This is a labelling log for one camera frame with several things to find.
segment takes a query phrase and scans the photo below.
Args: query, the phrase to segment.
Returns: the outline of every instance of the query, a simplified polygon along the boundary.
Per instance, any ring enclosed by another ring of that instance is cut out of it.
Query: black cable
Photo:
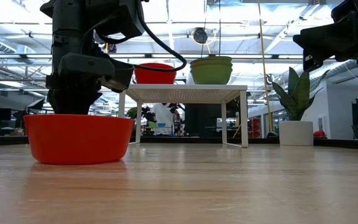
[[[116,39],[112,39],[112,38],[109,38],[109,37],[106,37],[105,35],[102,35],[102,34],[99,34],[98,32],[96,32],[99,36],[99,38],[103,41],[105,41],[106,43],[109,43],[109,44],[121,44],[127,40],[129,40],[130,38],[128,37],[124,37],[122,39],[119,39],[119,40],[116,40]]]
[[[147,27],[147,24],[145,23],[143,17],[142,17],[142,11],[140,10],[142,9],[142,3],[141,1],[137,1],[136,4],[136,11],[137,11],[137,16],[139,18],[139,22],[142,25],[143,29],[146,31],[146,33],[156,42],[159,44],[159,46],[161,46],[164,50],[166,50],[168,53],[172,54],[173,56],[175,56],[177,59],[179,59],[182,62],[182,65],[177,67],[177,68],[170,68],[170,69],[163,69],[163,68],[151,68],[151,67],[145,67],[145,66],[141,66],[141,65],[133,65],[135,68],[142,68],[142,69],[146,69],[146,70],[150,70],[150,71],[155,71],[155,72],[177,72],[183,68],[186,67],[187,61],[185,58],[183,58],[180,54],[176,53],[174,50],[172,50],[170,47],[168,47],[166,44],[164,44],[164,42],[162,42],[156,35],[153,34],[153,32],[149,29],[149,27]]]
[[[168,53],[172,54],[173,56],[175,56],[177,59],[179,59],[182,62],[182,65],[177,67],[177,68],[168,68],[168,69],[164,69],[164,68],[151,68],[151,67],[145,67],[145,66],[141,66],[141,65],[133,65],[135,68],[141,68],[141,69],[145,69],[145,70],[150,70],[150,71],[155,71],[155,72],[177,72],[183,68],[186,67],[187,61],[185,58],[183,58],[180,54],[176,53],[174,50],[172,50],[170,47],[168,47],[166,44],[164,44],[164,42],[162,42],[156,35],[154,35],[154,33],[149,29],[149,27],[147,27],[147,24],[145,23],[143,17],[142,17],[142,3],[141,1],[137,1],[136,4],[136,11],[137,11],[137,15],[139,18],[139,22],[142,25],[143,29],[146,31],[146,33],[156,42],[159,44],[159,46],[161,46],[164,50],[166,50]],[[110,16],[108,16],[107,18],[101,20],[100,22],[98,22],[96,25],[94,25],[92,28],[90,28],[88,31],[86,31],[86,33],[84,34],[83,38],[81,39],[81,54],[83,54],[83,49],[84,49],[84,44],[85,44],[85,40],[86,38],[93,33],[93,30],[97,29],[99,26],[102,26],[103,24],[109,22],[111,19],[115,19],[116,15],[111,14]],[[108,41],[118,41],[118,42],[123,42],[128,40],[129,38],[125,37],[123,39],[120,40],[114,40],[114,39],[110,39],[108,37],[105,36],[99,36],[103,41],[108,40]]]

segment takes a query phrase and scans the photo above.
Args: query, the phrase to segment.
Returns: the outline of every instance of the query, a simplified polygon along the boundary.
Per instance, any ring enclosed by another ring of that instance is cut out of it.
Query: table top
[[[126,94],[143,103],[222,103],[246,91],[245,85],[130,85]]]

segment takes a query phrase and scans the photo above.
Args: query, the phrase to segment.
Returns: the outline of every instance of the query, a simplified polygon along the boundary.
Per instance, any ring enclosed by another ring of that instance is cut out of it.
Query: white table
[[[130,85],[120,93],[118,117],[125,117],[125,96],[137,102],[137,121],[142,117],[142,103],[219,103],[222,105],[222,139],[227,143],[226,103],[240,96],[241,146],[248,147],[247,86],[240,85]],[[140,143],[141,125],[136,126],[135,143]]]

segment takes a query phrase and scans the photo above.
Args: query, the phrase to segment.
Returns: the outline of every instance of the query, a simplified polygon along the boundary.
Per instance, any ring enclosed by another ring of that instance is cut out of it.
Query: potted plant
[[[127,112],[127,116],[130,119],[136,119],[137,117],[137,108],[131,108],[128,110]],[[147,121],[156,123],[157,121],[155,120],[155,113],[151,112],[151,109],[146,106],[145,108],[142,108],[142,117],[146,118]]]
[[[290,68],[288,79],[288,92],[279,84],[273,82],[273,89],[277,93],[281,105],[287,111],[289,121],[282,121],[280,128],[280,144],[286,146],[312,146],[313,145],[313,122],[301,121],[305,111],[313,104],[317,90],[312,98],[310,92],[315,90],[329,71],[321,78],[310,84],[310,75],[304,72],[299,77],[293,68]]]

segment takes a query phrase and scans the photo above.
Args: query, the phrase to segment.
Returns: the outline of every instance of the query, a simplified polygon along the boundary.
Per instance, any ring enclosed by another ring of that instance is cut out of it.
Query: snake plant
[[[300,121],[305,111],[313,104],[316,94],[322,89],[319,89],[312,98],[310,92],[315,90],[320,82],[326,77],[326,71],[320,79],[310,84],[310,74],[304,72],[299,77],[296,71],[290,67],[290,75],[288,79],[288,92],[286,92],[279,84],[273,82],[273,88],[277,93],[281,105],[287,111],[288,118],[291,121]]]

